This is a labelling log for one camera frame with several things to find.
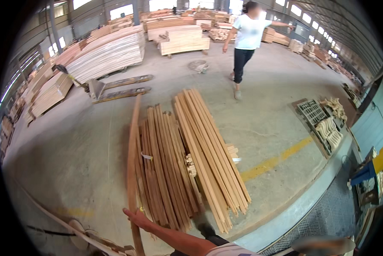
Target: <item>person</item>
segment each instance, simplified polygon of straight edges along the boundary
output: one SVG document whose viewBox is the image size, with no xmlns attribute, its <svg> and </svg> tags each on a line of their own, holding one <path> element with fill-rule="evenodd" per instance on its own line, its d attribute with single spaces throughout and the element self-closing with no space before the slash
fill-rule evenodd
<svg viewBox="0 0 383 256">
<path fill-rule="evenodd" d="M 256 2 L 247 2 L 243 5 L 242 11 L 245 14 L 236 19 L 223 46 L 223 53 L 226 53 L 228 43 L 237 33 L 234 49 L 234 71 L 230 75 L 230 79 L 234 79 L 235 82 L 234 98 L 236 100 L 241 99 L 240 83 L 244 65 L 251 59 L 254 50 L 260 47 L 264 28 L 270 25 L 294 28 L 294 26 L 286 23 L 259 19 L 262 10 Z"/>
<path fill-rule="evenodd" d="M 230 243 L 216 235 L 213 227 L 207 223 L 202 223 L 198 226 L 199 231 L 205 237 L 205 239 L 203 239 L 181 231 L 161 227 L 150 221 L 139 209 L 136 213 L 133 213 L 123 208 L 123 212 L 136 226 L 144 229 L 146 232 L 152 233 L 172 246 L 175 251 L 171 256 L 256 255 L 256 253 L 244 249 L 235 243 Z"/>
</svg>

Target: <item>black hose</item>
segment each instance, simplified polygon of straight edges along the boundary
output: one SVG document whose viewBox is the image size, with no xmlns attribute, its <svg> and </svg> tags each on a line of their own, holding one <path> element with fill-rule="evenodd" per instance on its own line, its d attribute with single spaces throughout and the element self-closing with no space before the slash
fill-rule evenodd
<svg viewBox="0 0 383 256">
<path fill-rule="evenodd" d="M 33 229 L 33 230 L 35 230 L 35 231 L 39 231 L 39 232 L 46 233 L 46 234 L 50 234 L 50 235 L 57 235 L 57 236 L 76 236 L 75 234 L 71 234 L 71 233 L 61 233 L 61 232 L 49 231 L 49 230 L 45 230 L 45 229 L 41 229 L 41 228 L 36 228 L 36 227 L 30 226 L 30 225 L 26 225 L 26 227 L 28 227 L 28 228 L 30 228 L 30 229 Z"/>
</svg>

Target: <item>hand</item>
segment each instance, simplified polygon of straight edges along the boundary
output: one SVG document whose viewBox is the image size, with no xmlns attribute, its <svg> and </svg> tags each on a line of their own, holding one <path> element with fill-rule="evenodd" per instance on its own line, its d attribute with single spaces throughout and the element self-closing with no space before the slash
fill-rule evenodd
<svg viewBox="0 0 383 256">
<path fill-rule="evenodd" d="M 223 45 L 223 53 L 226 53 L 228 49 L 228 44 Z"/>
<path fill-rule="evenodd" d="M 128 216 L 128 220 L 135 223 L 139 228 L 144 229 L 146 232 L 152 232 L 154 225 L 144 214 L 137 209 L 136 213 L 131 212 L 129 209 L 123 208 L 123 212 Z"/>
</svg>

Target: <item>yellow floor line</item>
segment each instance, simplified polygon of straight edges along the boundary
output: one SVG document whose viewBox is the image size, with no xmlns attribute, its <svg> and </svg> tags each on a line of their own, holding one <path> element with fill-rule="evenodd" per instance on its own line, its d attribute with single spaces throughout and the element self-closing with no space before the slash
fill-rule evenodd
<svg viewBox="0 0 383 256">
<path fill-rule="evenodd" d="M 313 140 L 311 136 L 308 136 L 307 138 L 303 139 L 302 141 L 292 145 L 291 147 L 283 151 L 279 156 L 271 157 L 270 159 L 263 161 L 262 163 L 252 168 L 251 170 L 240 173 L 241 178 L 243 179 L 244 182 L 246 182 L 257 177 L 258 175 L 261 175 L 269 171 L 270 169 L 276 167 L 280 162 L 286 160 L 293 154 L 300 151 L 303 147 L 307 146 L 312 141 Z"/>
</svg>

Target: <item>pallet jack fork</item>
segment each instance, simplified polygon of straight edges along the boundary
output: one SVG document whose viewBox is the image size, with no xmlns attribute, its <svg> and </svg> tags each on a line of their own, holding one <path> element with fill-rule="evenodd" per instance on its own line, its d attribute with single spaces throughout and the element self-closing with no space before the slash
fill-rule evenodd
<svg viewBox="0 0 383 256">
<path fill-rule="evenodd" d="M 128 85 L 128 84 L 142 83 L 154 78 L 154 75 L 147 74 L 147 75 L 142 75 L 138 77 L 126 78 L 126 79 L 122 79 L 122 80 L 118 80 L 118 81 L 114 81 L 114 82 L 110 82 L 106 84 L 96 79 L 90 79 L 88 83 L 80 83 L 71 74 L 68 73 L 65 66 L 56 65 L 55 67 L 59 71 L 67 74 L 72 80 L 74 80 L 78 84 L 78 87 L 83 87 L 85 89 L 85 92 L 89 93 L 93 104 L 105 102 L 109 100 L 116 100 L 116 99 L 125 98 L 125 97 L 132 97 L 138 94 L 148 93 L 152 89 L 151 87 L 148 87 L 148 86 L 128 89 L 128 90 L 121 90 L 121 91 L 107 93 L 107 94 L 105 94 L 105 90 L 123 86 L 123 85 Z"/>
</svg>

